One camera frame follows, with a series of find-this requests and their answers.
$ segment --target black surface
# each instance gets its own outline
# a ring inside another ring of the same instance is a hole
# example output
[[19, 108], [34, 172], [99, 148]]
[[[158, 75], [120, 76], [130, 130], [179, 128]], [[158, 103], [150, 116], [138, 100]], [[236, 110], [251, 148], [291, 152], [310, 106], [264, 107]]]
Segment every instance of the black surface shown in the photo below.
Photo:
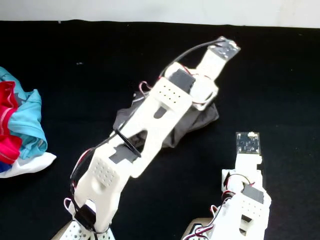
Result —
[[[70, 220], [63, 199], [79, 155], [109, 135], [138, 82], [153, 84], [178, 54], [221, 35], [242, 50], [217, 80], [219, 120], [129, 180], [116, 239], [179, 240], [192, 219], [210, 216], [221, 169], [234, 167], [235, 132], [248, 131], [260, 132], [273, 200], [265, 239], [319, 239], [320, 30], [81, 21], [0, 29], [0, 66], [39, 90], [48, 151], [58, 156], [42, 172], [0, 180], [1, 239], [50, 239]], [[194, 67], [204, 51], [183, 63]]]

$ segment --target white plastic bracket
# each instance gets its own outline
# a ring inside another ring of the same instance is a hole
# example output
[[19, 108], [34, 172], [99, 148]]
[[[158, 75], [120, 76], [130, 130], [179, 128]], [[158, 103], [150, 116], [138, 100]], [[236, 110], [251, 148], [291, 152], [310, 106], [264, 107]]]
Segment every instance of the white plastic bracket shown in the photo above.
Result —
[[[115, 237], [109, 228], [105, 233], [97, 235], [98, 240], [115, 240]], [[60, 240], [95, 240], [91, 232], [76, 222], [72, 221], [65, 230]]]

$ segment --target white wall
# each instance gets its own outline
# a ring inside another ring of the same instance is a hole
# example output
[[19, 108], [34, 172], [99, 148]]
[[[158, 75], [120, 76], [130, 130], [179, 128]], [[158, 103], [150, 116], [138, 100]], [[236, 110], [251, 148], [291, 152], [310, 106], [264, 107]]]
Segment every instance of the white wall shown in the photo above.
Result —
[[0, 20], [320, 28], [319, 0], [0, 0]]

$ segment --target gray fabric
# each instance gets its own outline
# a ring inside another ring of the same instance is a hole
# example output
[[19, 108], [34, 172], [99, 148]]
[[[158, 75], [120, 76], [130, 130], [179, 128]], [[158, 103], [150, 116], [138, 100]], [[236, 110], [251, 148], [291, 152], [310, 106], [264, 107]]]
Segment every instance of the gray fabric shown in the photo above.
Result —
[[[144, 101], [143, 95], [140, 92], [136, 92], [134, 95], [132, 106], [130, 108], [121, 109], [117, 112], [113, 129], [117, 129], [123, 122], [127, 121], [131, 113], [138, 108]], [[204, 111], [199, 111], [193, 106], [185, 113], [183, 118], [177, 123], [171, 133], [163, 141], [163, 148], [174, 148], [179, 143], [180, 139], [191, 131], [200, 129], [208, 125], [209, 123], [217, 120], [219, 114], [216, 105], [212, 102], [207, 106]], [[147, 132], [140, 132], [137, 135], [130, 138], [133, 145], [137, 147], [142, 146], [146, 140]]]

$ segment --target blue fabric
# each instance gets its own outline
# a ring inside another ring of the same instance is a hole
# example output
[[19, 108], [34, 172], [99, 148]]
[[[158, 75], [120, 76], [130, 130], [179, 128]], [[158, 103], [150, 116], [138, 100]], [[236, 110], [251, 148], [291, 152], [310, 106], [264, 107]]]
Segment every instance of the blue fabric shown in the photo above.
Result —
[[11, 164], [7, 164], [7, 163], [0, 161], [0, 173], [5, 172], [11, 168], [12, 168]]
[[18, 109], [12, 114], [8, 128], [12, 135], [22, 139], [19, 157], [27, 159], [42, 155], [47, 150], [48, 144], [40, 124], [41, 97], [38, 90], [24, 92], [20, 82], [2, 67], [0, 67], [0, 81], [15, 82], [14, 95]]

